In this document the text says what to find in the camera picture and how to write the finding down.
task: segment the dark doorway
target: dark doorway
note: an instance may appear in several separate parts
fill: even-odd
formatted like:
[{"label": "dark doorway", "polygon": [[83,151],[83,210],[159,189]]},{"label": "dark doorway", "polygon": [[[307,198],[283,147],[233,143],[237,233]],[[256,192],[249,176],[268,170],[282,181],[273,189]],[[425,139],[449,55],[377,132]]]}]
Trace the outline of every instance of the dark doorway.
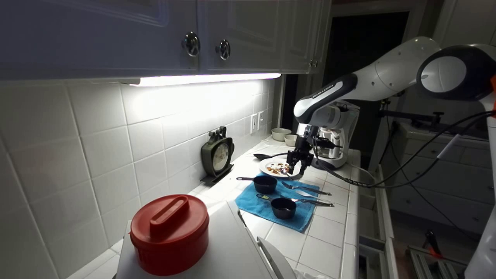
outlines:
[{"label": "dark doorway", "polygon": [[[408,12],[334,17],[322,86],[369,65],[400,45],[407,20]],[[362,167],[367,168],[380,124],[380,102],[350,102],[360,107],[350,148],[362,152]]]}]

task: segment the drawer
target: drawer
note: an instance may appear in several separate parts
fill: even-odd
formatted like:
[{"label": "drawer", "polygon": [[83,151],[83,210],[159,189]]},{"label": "drawer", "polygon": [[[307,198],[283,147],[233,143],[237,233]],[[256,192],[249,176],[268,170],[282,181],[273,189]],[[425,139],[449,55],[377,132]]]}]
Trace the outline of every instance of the drawer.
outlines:
[{"label": "drawer", "polygon": [[463,151],[460,163],[490,169],[492,166],[491,152],[488,149],[466,148]]},{"label": "drawer", "polygon": [[[377,168],[376,179],[382,180],[381,166]],[[392,244],[394,234],[386,190],[360,188],[359,193],[359,278],[397,279]]]},{"label": "drawer", "polygon": [[[415,157],[405,166],[405,174],[408,179],[413,179],[433,161],[433,159]],[[406,182],[406,179],[399,172],[396,175],[395,184],[403,182]],[[495,204],[493,173],[490,169],[439,161],[427,174],[413,184],[418,188],[490,205]]]},{"label": "drawer", "polygon": [[[418,139],[409,139],[405,146],[405,153],[408,155],[413,155],[419,148],[421,148],[426,141]],[[446,146],[445,143],[431,142],[422,151],[420,151],[419,156],[426,158],[436,158],[439,153]],[[463,147],[453,145],[448,152],[443,156],[444,161],[459,162],[463,153]]]},{"label": "drawer", "polygon": [[[475,233],[480,234],[483,232],[489,215],[493,210],[493,206],[487,204],[429,190],[418,190],[430,203],[448,216],[448,218],[450,218],[458,227]],[[391,196],[389,197],[389,204],[393,210],[451,226],[451,223],[433,207],[427,204],[410,186],[392,189]]]}]

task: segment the cabinet knob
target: cabinet knob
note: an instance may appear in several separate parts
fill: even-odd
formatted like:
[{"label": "cabinet knob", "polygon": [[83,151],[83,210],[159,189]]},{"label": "cabinet knob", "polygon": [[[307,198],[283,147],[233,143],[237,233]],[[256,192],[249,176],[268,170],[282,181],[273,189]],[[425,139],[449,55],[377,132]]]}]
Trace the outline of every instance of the cabinet knob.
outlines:
[{"label": "cabinet knob", "polygon": [[188,32],[181,42],[181,46],[189,56],[195,57],[200,52],[200,39],[193,31]]},{"label": "cabinet knob", "polygon": [[215,52],[219,54],[220,59],[227,60],[231,55],[231,45],[224,39],[220,41],[220,44],[215,47]]}]

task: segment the white container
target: white container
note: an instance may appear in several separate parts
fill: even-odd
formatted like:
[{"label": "white container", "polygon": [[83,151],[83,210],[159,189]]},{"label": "white container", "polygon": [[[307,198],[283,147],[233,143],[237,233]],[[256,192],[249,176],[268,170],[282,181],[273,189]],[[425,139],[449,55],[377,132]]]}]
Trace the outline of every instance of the white container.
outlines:
[{"label": "white container", "polygon": [[285,135],[284,141],[286,142],[287,146],[295,147],[297,137],[297,135]]},{"label": "white container", "polygon": [[285,128],[273,128],[272,138],[277,141],[284,141],[284,136],[291,133],[291,130]]}]

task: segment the black cable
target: black cable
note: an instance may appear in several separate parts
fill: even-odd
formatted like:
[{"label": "black cable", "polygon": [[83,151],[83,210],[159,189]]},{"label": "black cable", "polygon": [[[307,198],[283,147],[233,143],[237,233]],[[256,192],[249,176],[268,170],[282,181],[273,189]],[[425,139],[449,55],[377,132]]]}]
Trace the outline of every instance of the black cable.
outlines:
[{"label": "black cable", "polygon": [[480,112],[480,113],[476,113],[476,114],[473,114],[471,116],[468,116],[468,117],[465,117],[447,127],[445,127],[444,129],[442,129],[440,132],[438,132],[436,135],[434,135],[434,137],[432,137],[432,139],[430,139],[429,141],[427,141],[423,146],[421,146],[419,148],[419,150],[417,150],[417,152],[415,152],[405,163],[403,163],[398,169],[396,169],[394,172],[392,172],[388,177],[384,178],[382,181],[379,181],[379,182],[376,182],[374,184],[366,184],[366,183],[362,183],[362,182],[359,182],[359,181],[355,181],[355,180],[352,180],[352,179],[349,179],[349,178],[345,178],[345,177],[342,177],[341,175],[335,173],[333,170],[330,170],[328,169],[324,164],[322,164],[321,160],[318,158],[318,153],[317,153],[317,150],[316,150],[316,139],[314,138],[313,139],[313,151],[314,151],[314,154],[315,154],[315,157],[317,158],[317,160],[320,162],[320,165],[330,174],[332,174],[333,176],[341,179],[341,180],[344,180],[345,182],[347,183],[350,183],[350,184],[353,184],[353,185],[356,185],[356,186],[360,186],[360,187],[366,187],[366,188],[396,188],[396,187],[401,187],[401,186],[405,186],[405,185],[408,185],[409,182],[414,182],[416,181],[417,179],[421,178],[423,175],[425,175],[433,166],[434,164],[437,163],[438,159],[436,159],[432,164],[431,166],[429,166],[422,174],[420,174],[419,176],[417,176],[415,179],[413,179],[412,181],[408,181],[407,183],[403,183],[403,184],[400,184],[400,185],[393,185],[393,186],[379,186],[381,183],[385,182],[386,180],[390,179],[391,177],[393,177],[396,173],[398,173],[401,169],[403,169],[415,156],[417,156],[429,143],[431,143],[432,141],[434,141],[434,139],[436,139],[437,137],[441,136],[443,133],[445,133],[446,131],[448,131],[449,129],[457,126],[458,124],[462,123],[462,122],[465,122],[471,118],[474,118],[474,117],[477,117],[477,116],[484,116],[484,118],[488,117],[488,116],[491,116],[491,115],[494,115],[496,113],[496,110],[492,110],[492,111],[484,111],[484,112]]},{"label": "black cable", "polygon": [[[480,121],[481,118],[478,118],[476,119],[475,121],[471,122],[470,124],[468,124],[465,129],[463,130],[462,133],[466,132],[466,130],[468,130],[468,128],[470,128],[472,125],[474,125],[475,123],[477,123],[478,121]],[[388,117],[386,116],[386,122],[387,122],[387,131],[388,131],[388,135],[391,134],[391,129],[389,127],[389,120],[388,120]],[[398,160],[398,157],[396,157],[396,153],[394,152],[394,146],[392,144],[392,139],[391,139],[391,153],[393,154],[393,157],[394,157],[394,160],[396,161],[396,163],[399,165],[400,164],[400,161]],[[401,173],[403,173],[403,176],[405,177],[405,179],[408,181],[408,177],[406,176],[406,173],[403,169],[401,169]],[[451,221],[451,219],[448,218],[448,216],[446,216],[441,210],[439,210],[437,207],[435,207],[431,202],[429,202],[426,197],[424,197],[424,195],[422,195],[422,193],[420,193],[419,190],[417,190],[417,188],[415,186],[413,186],[413,184],[410,182],[409,183],[410,186],[413,188],[413,190],[415,190],[415,192],[417,192],[417,194],[419,194],[419,196],[428,204],[430,205],[433,209],[435,209],[437,212],[439,212],[446,220],[448,220],[448,222],[450,222],[457,230],[459,230],[462,234],[464,234],[466,237],[468,237],[470,240],[472,241],[475,241],[475,242],[479,242],[478,239],[475,239],[473,238],[472,236],[468,235],[465,231],[463,231],[461,228],[459,228],[453,221]]]}]

